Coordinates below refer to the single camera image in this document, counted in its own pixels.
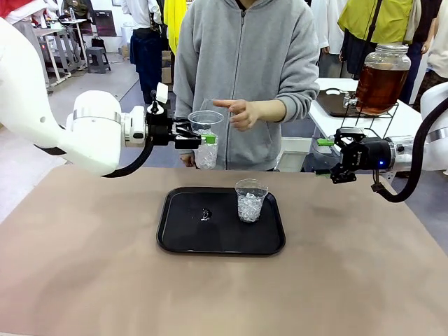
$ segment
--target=black tray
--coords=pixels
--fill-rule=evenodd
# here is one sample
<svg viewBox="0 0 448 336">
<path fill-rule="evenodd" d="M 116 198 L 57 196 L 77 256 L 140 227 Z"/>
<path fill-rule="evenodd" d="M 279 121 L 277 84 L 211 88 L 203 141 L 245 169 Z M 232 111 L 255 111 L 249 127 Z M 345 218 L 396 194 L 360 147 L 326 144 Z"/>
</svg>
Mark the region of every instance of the black tray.
<svg viewBox="0 0 448 336">
<path fill-rule="evenodd" d="M 204 219 L 204 210 L 211 213 Z M 239 220 L 233 188 L 177 188 L 169 192 L 162 211 L 157 242 L 166 251 L 270 256 L 285 245 L 275 197 L 268 193 L 260 219 Z"/>
<path fill-rule="evenodd" d="M 322 90 L 317 95 L 316 101 L 319 103 L 321 108 L 332 117 L 337 118 L 373 118 L 374 116 L 365 115 L 359 113 L 356 108 L 348 108 L 344 107 L 344 94 L 327 94 L 330 91 L 339 91 L 339 89 L 327 89 Z"/>
</svg>

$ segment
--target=hand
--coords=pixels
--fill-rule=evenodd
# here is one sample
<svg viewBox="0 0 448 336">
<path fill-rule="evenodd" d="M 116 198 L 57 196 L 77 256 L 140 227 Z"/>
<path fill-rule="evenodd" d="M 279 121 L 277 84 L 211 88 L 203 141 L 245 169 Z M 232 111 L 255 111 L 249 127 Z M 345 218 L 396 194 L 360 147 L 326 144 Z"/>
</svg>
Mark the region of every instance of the hand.
<svg viewBox="0 0 448 336">
<path fill-rule="evenodd" d="M 187 167 L 187 168 L 196 167 L 194 153 L 182 154 L 181 161 L 184 163 L 185 167 Z"/>
<path fill-rule="evenodd" d="M 230 124 L 239 131 L 247 131 L 254 126 L 259 118 L 256 109 L 250 101 L 239 100 L 214 100 L 214 106 L 227 107 L 229 112 L 234 114 L 230 119 Z"/>
<path fill-rule="evenodd" d="M 421 54 L 426 54 L 429 50 L 429 47 L 431 46 L 431 42 L 425 42 L 423 43 L 423 46 L 421 47 Z"/>
</svg>

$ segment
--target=clear plastic cup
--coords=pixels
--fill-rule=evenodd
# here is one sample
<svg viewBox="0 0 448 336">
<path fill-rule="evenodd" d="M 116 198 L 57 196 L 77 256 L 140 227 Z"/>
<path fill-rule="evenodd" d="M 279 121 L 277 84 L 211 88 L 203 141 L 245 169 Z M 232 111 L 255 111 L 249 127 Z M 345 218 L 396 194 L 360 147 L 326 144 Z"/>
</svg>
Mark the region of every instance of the clear plastic cup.
<svg viewBox="0 0 448 336">
<path fill-rule="evenodd" d="M 218 141 L 224 116 L 215 111 L 197 111 L 188 116 L 191 129 L 197 134 L 211 134 L 216 137 L 215 143 L 205 143 L 195 149 L 196 167 L 199 169 L 213 169 L 218 157 Z"/>
<path fill-rule="evenodd" d="M 235 185 L 238 194 L 238 216 L 242 222 L 258 221 L 268 187 L 257 180 L 248 178 Z"/>
</svg>

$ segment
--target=drink dispenser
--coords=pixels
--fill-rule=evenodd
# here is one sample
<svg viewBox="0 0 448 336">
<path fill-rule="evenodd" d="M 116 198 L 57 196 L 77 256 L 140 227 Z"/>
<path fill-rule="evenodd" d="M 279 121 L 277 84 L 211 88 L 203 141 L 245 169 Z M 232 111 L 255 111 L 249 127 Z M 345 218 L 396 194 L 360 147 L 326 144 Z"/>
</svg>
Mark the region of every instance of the drink dispenser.
<svg viewBox="0 0 448 336">
<path fill-rule="evenodd" d="M 411 60 L 406 45 L 378 45 L 365 58 L 355 99 L 346 98 L 344 105 L 356 104 L 356 109 L 368 116 L 379 116 L 397 102 L 405 84 Z"/>
</svg>

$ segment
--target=table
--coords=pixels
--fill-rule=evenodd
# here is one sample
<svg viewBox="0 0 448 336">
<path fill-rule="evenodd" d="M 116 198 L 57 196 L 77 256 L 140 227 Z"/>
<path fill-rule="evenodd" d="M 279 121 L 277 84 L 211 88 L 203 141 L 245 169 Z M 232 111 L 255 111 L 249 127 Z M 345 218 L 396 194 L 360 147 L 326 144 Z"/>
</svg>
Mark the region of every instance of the table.
<svg viewBox="0 0 448 336">
<path fill-rule="evenodd" d="M 82 22 L 85 22 L 85 21 L 87 21 L 87 20 L 86 19 L 76 19 L 76 20 L 72 20 L 72 21 L 68 21 L 68 20 L 61 21 L 63 25 L 76 25 L 76 29 L 78 30 L 79 41 L 80 41 L 80 44 L 81 44 L 81 50 L 83 51 L 84 63 L 85 63 L 84 66 L 82 66 L 81 68 L 86 67 L 87 66 L 87 62 L 88 62 L 87 55 L 85 54 L 85 46 L 84 46 L 84 42 L 83 42 L 83 35 L 81 34 L 81 29 L 79 28 L 79 24 L 82 23 Z"/>
<path fill-rule="evenodd" d="M 37 28 L 34 30 L 35 35 L 39 38 L 44 38 L 46 45 L 48 46 L 48 54 L 50 56 L 51 63 L 53 65 L 53 69 L 55 71 L 56 75 L 56 82 L 52 83 L 52 86 L 55 86 L 68 77 L 71 77 L 71 71 L 78 68 L 78 65 L 80 64 L 80 55 L 78 50 L 75 48 L 75 41 L 72 39 L 71 35 L 67 34 L 66 29 L 48 29 L 48 28 Z M 59 58 L 62 65 L 62 70 L 65 73 L 65 76 L 63 78 L 60 78 L 59 71 L 57 68 L 57 63 L 55 61 L 55 56 L 53 55 L 53 51 L 49 47 L 49 40 L 48 36 L 51 35 L 55 38 L 56 46 L 59 51 Z"/>
<path fill-rule="evenodd" d="M 39 37 L 44 38 L 47 46 L 49 46 L 50 42 L 48 40 L 48 36 L 49 35 L 55 36 L 55 40 L 58 40 L 59 36 L 57 34 L 62 32 L 62 30 L 63 29 L 36 28 L 34 30 L 34 33 L 35 33 L 35 35 L 38 38 Z M 57 47 L 59 48 L 60 46 L 61 46 L 61 42 L 59 40 L 59 43 L 57 44 Z M 51 86 L 56 86 L 56 85 L 62 83 L 63 81 L 65 81 L 68 77 L 70 77 L 71 73 L 68 71 L 68 72 L 65 73 L 64 77 L 61 78 L 61 76 L 59 75 L 59 71 L 57 69 L 55 56 L 53 55 L 53 51 L 51 50 L 51 48 L 48 48 L 48 54 L 50 55 L 51 64 L 53 65 L 53 69 L 55 70 L 55 75 L 56 75 L 56 82 L 55 83 L 51 83 Z"/>
<path fill-rule="evenodd" d="M 346 91 L 355 91 L 358 86 L 357 80 L 339 79 L 339 78 L 319 78 L 317 83 L 321 90 L 329 88 L 338 88 Z M 316 124 L 316 127 L 321 131 L 324 137 L 332 136 L 336 130 L 341 127 L 343 118 L 336 118 L 328 115 L 323 108 L 320 107 L 317 101 L 313 101 L 309 111 L 311 119 Z M 372 129 L 378 133 L 379 136 L 384 136 L 384 133 L 389 126 L 391 120 L 388 118 L 376 118 Z M 360 118 L 357 127 L 369 127 L 372 119 Z M 346 118 L 344 126 L 354 127 L 356 118 Z M 414 136 L 417 133 L 421 124 L 421 115 L 413 108 L 405 103 L 398 101 L 398 109 L 395 112 L 390 128 L 387 131 L 387 137 L 401 137 L 406 135 Z"/>
<path fill-rule="evenodd" d="M 271 258 L 173 255 L 155 233 L 180 186 L 266 183 L 286 246 Z M 370 176 L 56 168 L 0 225 L 0 331 L 38 336 L 448 335 L 448 259 Z"/>
</svg>

